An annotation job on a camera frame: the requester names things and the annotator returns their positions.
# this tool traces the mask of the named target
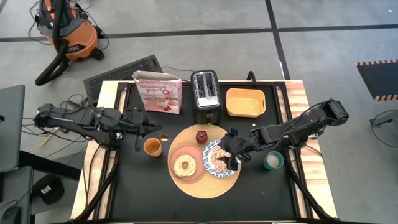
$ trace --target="gray floor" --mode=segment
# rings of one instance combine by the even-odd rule
[[[0,40],[27,37],[33,23],[28,10],[34,2],[7,1],[0,13]],[[398,24],[396,0],[271,3],[278,27]],[[81,0],[80,4],[85,7],[88,0]],[[263,0],[95,0],[88,12],[107,34],[271,27]],[[40,36],[36,29],[32,35]],[[328,128],[320,138],[338,216],[357,222],[396,223],[398,151],[374,138],[368,120],[382,111],[398,108],[398,104],[373,101],[355,65],[398,58],[398,29],[284,32],[280,38],[291,79],[304,80],[309,102],[332,97],[341,100],[351,115],[344,126]],[[100,40],[99,44],[104,46],[106,41]],[[34,85],[34,80],[55,56],[50,47],[36,42],[0,42],[0,49],[0,88],[16,84],[27,87],[25,117],[33,117],[44,103],[57,105],[74,93],[85,95],[82,81],[86,78],[151,54],[156,54],[163,66],[211,68],[222,79],[245,78],[249,70],[259,79],[282,79],[271,33],[110,39],[103,61],[74,63],[59,79],[40,87]],[[190,75],[165,71],[182,78]],[[397,132],[392,127],[376,132],[388,143],[398,145]],[[29,151],[42,140],[23,135],[22,150]],[[46,156],[66,144],[54,138],[34,153]],[[51,158],[76,153],[83,146],[74,144]],[[76,158],[77,165],[82,158]],[[71,209],[72,201],[67,201],[61,208],[37,216],[38,223],[65,221]]]

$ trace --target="shop vacuum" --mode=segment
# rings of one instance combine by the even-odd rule
[[[37,28],[58,52],[51,64],[37,77],[35,84],[44,85],[59,77],[69,61],[92,57],[101,60],[104,54],[98,46],[99,27],[93,26],[87,13],[66,0],[41,0]]]

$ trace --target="wooden plate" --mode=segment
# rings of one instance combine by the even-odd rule
[[[197,163],[197,169],[192,176],[189,177],[179,177],[174,172],[174,162],[180,157],[181,155],[189,155]],[[203,165],[202,161],[203,152],[200,148],[192,145],[181,146],[178,149],[174,150],[173,154],[169,157],[169,164],[170,164],[170,171],[175,178],[181,180],[183,182],[194,182],[198,180],[202,175],[205,173],[205,166]]]

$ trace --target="orange tray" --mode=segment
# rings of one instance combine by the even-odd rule
[[[261,90],[230,88],[226,109],[230,116],[257,118],[266,111],[266,96]]]

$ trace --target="donut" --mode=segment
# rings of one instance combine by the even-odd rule
[[[197,170],[197,162],[192,156],[181,155],[175,160],[173,167],[175,175],[179,177],[190,177]]]

